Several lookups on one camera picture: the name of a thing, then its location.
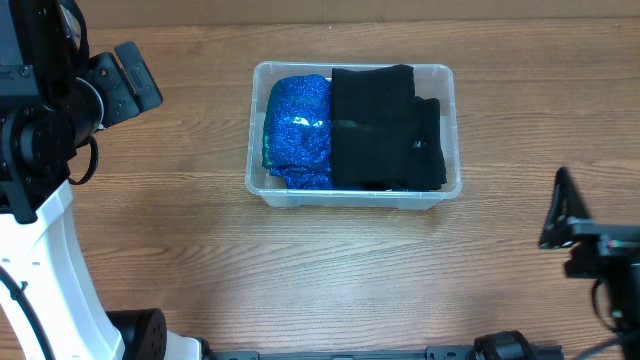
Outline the black garment top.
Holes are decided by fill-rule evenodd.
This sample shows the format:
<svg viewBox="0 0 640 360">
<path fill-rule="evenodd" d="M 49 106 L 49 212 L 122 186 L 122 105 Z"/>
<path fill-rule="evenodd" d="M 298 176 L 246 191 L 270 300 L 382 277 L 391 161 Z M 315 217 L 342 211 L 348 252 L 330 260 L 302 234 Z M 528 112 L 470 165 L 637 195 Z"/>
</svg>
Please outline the black garment top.
<svg viewBox="0 0 640 360">
<path fill-rule="evenodd" d="M 417 132 L 414 68 L 394 65 L 331 75 L 334 186 L 391 190 L 407 186 Z"/>
</svg>

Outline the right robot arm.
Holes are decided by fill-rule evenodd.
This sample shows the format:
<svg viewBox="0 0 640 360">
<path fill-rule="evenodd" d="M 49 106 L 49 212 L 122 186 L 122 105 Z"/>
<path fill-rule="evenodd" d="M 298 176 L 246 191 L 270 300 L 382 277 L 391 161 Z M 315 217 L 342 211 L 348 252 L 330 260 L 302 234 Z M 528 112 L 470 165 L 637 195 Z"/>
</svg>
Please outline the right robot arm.
<svg viewBox="0 0 640 360">
<path fill-rule="evenodd" d="M 565 265 L 613 263 L 595 247 L 612 240 L 612 226 L 638 223 L 638 162 L 575 162 L 563 171 L 496 163 L 465 173 L 466 194 L 480 200 L 458 307 L 469 333 L 520 330 L 573 352 L 609 337 L 623 312 L 608 297 L 612 281 L 593 289 L 590 271 L 568 275 Z"/>
</svg>

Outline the black garment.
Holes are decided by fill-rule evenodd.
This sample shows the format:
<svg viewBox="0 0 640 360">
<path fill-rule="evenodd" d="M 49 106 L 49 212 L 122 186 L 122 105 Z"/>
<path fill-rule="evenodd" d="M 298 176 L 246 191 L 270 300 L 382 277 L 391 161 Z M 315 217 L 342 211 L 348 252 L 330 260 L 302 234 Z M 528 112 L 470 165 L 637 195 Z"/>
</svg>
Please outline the black garment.
<svg viewBox="0 0 640 360">
<path fill-rule="evenodd" d="M 407 186 L 417 132 L 414 68 L 394 65 L 331 75 L 334 186 L 391 190 Z"/>
<path fill-rule="evenodd" d="M 440 101 L 415 98 L 418 134 L 410 157 L 408 186 L 415 191 L 436 191 L 447 182 L 441 147 Z"/>
</svg>

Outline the blue sequin garment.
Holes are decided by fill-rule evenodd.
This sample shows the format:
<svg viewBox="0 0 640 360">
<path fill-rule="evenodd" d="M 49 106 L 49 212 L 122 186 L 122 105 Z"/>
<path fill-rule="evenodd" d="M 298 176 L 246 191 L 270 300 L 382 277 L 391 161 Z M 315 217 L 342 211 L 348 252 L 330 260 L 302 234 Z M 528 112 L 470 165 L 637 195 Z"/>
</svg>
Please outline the blue sequin garment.
<svg viewBox="0 0 640 360">
<path fill-rule="evenodd" d="M 333 187 L 331 83 L 318 74 L 291 76 L 272 87 L 262 135 L 262 166 L 289 189 Z"/>
</svg>

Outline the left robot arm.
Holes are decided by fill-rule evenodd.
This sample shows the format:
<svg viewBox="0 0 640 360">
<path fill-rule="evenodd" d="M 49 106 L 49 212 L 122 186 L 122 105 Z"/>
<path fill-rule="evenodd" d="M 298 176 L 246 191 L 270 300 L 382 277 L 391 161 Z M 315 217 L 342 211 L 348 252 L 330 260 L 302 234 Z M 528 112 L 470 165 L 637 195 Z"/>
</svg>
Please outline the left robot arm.
<svg viewBox="0 0 640 360">
<path fill-rule="evenodd" d="M 77 238 L 70 161 L 162 104 L 137 46 L 92 55 L 74 0 L 1 0 L 1 305 L 28 359 L 207 359 L 157 308 L 103 308 Z"/>
</svg>

